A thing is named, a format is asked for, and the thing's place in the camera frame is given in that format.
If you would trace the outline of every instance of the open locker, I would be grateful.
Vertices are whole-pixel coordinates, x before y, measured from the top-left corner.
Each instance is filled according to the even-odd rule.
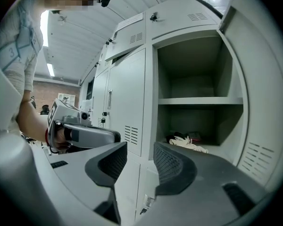
[[[233,0],[220,24],[215,36],[159,42],[156,140],[199,132],[195,144],[272,190],[283,175],[283,37],[259,0]]]
[[[240,79],[217,33],[158,49],[157,141],[197,134],[194,144],[233,163],[242,125]]]

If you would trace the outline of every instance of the ceiling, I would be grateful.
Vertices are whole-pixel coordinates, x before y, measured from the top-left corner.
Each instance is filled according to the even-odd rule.
[[[164,1],[111,0],[106,8],[97,4],[83,11],[63,10],[60,15],[49,13],[49,46],[43,51],[46,63],[53,65],[55,79],[76,84],[83,81],[119,22]],[[63,25],[60,16],[66,17]],[[35,74],[51,79],[46,63],[38,62]]]

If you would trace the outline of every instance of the locker vent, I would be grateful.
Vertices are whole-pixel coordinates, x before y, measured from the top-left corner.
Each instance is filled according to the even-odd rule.
[[[132,35],[130,38],[130,43],[134,43],[136,40],[136,35]]]
[[[140,32],[136,35],[136,41],[141,40],[141,39],[142,39],[142,33]]]
[[[138,129],[130,126],[125,126],[125,141],[137,145]]]
[[[264,146],[249,142],[241,158],[241,169],[258,182],[268,180],[274,151]]]
[[[188,17],[189,17],[192,21],[206,20],[206,19],[208,19],[203,13],[188,14]]]
[[[139,41],[139,40],[142,40],[142,32],[135,34],[135,35],[132,35],[130,37],[130,43],[134,43],[134,42]]]
[[[98,127],[103,127],[102,118],[98,118]]]

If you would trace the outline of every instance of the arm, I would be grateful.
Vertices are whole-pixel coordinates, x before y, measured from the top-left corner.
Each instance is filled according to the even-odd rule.
[[[46,121],[42,120],[32,103],[30,103],[30,91],[25,90],[20,105],[17,123],[20,130],[28,137],[45,142]]]

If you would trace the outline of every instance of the wall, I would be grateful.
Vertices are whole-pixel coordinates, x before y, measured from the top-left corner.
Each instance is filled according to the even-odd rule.
[[[78,107],[80,95],[79,87],[34,81],[32,96],[35,98],[37,112],[42,110],[43,105],[49,105],[49,108],[51,108],[59,93],[75,95],[75,107]]]
[[[92,65],[94,65],[99,59],[100,59],[100,54],[98,53],[98,55],[96,56],[96,58],[93,60]],[[86,71],[85,74],[82,75],[82,80],[84,81],[83,84],[81,85],[81,90],[80,90],[80,101],[79,101],[79,108],[82,105],[82,101],[86,99],[87,96],[87,89],[88,89],[88,84],[89,82],[91,82],[95,76],[96,73],[96,68],[94,68],[93,70],[91,70],[92,67],[90,67],[90,69],[88,71]]]

